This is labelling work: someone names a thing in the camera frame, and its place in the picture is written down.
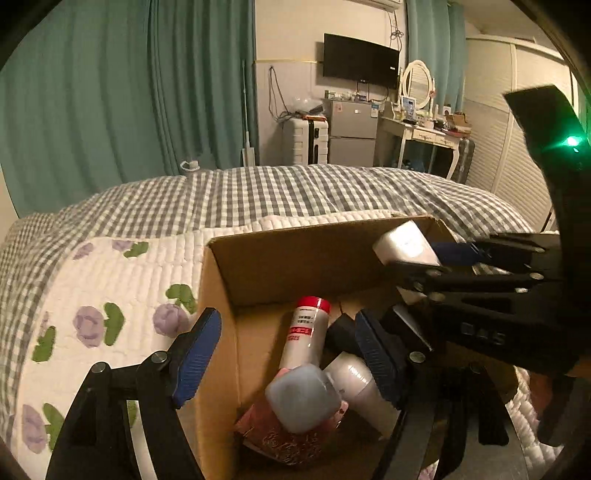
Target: white mirror frame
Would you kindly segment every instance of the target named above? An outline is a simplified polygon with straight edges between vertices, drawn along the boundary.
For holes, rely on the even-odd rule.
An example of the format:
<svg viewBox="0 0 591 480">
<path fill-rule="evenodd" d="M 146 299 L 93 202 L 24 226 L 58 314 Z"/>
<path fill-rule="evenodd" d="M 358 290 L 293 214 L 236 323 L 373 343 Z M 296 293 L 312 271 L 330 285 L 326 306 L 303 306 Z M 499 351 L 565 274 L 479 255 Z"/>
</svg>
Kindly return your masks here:
<svg viewBox="0 0 591 480">
<path fill-rule="evenodd" d="M 428 81 L 428 90 L 427 91 L 432 92 L 433 91 L 433 79 L 431 78 L 431 72 L 429 71 L 429 69 L 424 64 L 423 61 L 415 60 L 415 61 L 412 61 L 411 63 L 408 64 L 408 66 L 406 67 L 406 70 L 404 70 L 404 74 L 402 75 L 402 79 L 400 80 L 400 83 L 402 84 L 402 94 L 407 97 L 412 96 L 412 95 L 410 95 L 410 93 L 408 91 L 407 83 L 408 83 L 408 79 L 413 71 L 413 68 L 421 69 L 425 73 L 425 75 L 427 75 L 427 81 Z M 416 104 L 415 108 L 417 108 L 419 110 L 421 108 L 425 108 L 427 106 L 427 104 L 429 103 L 430 99 L 431 99 L 431 97 L 429 97 L 429 94 L 427 94 L 427 97 L 424 100 L 417 98 L 417 104 Z"/>
</svg>

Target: television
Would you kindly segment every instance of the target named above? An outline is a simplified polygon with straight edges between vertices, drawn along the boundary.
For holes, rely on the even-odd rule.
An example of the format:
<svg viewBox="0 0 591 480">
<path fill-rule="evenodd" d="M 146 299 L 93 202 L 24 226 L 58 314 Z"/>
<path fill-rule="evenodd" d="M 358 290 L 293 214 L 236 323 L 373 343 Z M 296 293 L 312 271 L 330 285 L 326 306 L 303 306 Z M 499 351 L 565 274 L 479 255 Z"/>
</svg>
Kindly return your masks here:
<svg viewBox="0 0 591 480">
<path fill-rule="evenodd" d="M 323 75 L 395 89 L 399 56 L 377 43 L 325 33 Z"/>
</svg>

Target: wardrobe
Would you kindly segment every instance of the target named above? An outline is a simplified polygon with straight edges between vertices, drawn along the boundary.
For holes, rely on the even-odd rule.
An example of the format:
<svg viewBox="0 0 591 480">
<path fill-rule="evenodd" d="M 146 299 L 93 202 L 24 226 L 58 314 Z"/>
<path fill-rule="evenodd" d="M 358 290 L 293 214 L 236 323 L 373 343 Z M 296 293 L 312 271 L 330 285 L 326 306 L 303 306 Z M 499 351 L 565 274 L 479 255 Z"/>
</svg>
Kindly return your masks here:
<svg viewBox="0 0 591 480">
<path fill-rule="evenodd" d="M 554 84 L 578 111 L 578 85 L 557 51 L 532 42 L 475 35 L 467 38 L 467 55 L 464 110 L 476 144 L 467 184 L 495 193 L 540 231 L 550 195 L 502 94 Z"/>
</svg>

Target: gingham bedspread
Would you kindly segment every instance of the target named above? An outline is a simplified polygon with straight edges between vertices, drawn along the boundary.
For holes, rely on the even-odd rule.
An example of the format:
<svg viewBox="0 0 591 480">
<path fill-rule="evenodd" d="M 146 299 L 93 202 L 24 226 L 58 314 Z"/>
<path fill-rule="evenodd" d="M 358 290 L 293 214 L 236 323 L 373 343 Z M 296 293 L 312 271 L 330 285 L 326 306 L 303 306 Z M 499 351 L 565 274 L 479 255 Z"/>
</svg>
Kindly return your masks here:
<svg viewBox="0 0 591 480">
<path fill-rule="evenodd" d="M 160 177 L 113 187 L 59 213 L 19 220 L 0 248 L 0 435 L 9 445 L 21 369 L 46 287 L 85 239 L 160 238 L 240 226 L 268 215 L 372 209 L 431 214 L 463 239 L 531 231 L 491 193 L 412 171 L 328 165 Z"/>
</svg>

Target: purple flower print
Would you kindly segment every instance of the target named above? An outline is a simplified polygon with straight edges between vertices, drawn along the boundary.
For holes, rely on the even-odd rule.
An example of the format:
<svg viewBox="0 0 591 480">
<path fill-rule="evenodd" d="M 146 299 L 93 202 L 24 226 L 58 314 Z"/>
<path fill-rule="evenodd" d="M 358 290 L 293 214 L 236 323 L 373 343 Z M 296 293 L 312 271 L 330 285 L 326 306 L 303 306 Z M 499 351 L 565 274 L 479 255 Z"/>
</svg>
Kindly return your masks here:
<svg viewBox="0 0 591 480">
<path fill-rule="evenodd" d="M 160 335 L 176 338 L 179 333 L 189 329 L 189 318 L 178 305 L 164 303 L 156 309 L 152 317 L 154 328 Z"/>
<path fill-rule="evenodd" d="M 30 405 L 22 406 L 22 441 L 33 453 L 41 453 L 47 445 L 45 422 Z"/>
<path fill-rule="evenodd" d="M 95 246 L 93 244 L 83 245 L 78 249 L 76 255 L 74 255 L 73 260 L 79 260 L 81 258 L 87 257 L 88 255 L 90 255 L 90 252 L 92 252 L 94 249 Z"/>
<path fill-rule="evenodd" d="M 111 245 L 113 246 L 113 250 L 125 252 L 134 246 L 134 243 L 131 240 L 113 240 Z"/>
<path fill-rule="evenodd" d="M 41 320 L 41 328 L 39 329 L 39 336 L 43 337 L 47 333 L 47 328 L 49 327 L 49 312 L 45 312 L 43 314 L 43 319 Z"/>
<path fill-rule="evenodd" d="M 74 317 L 76 337 L 88 348 L 99 346 L 105 336 L 105 319 L 94 307 L 80 307 Z"/>
</svg>

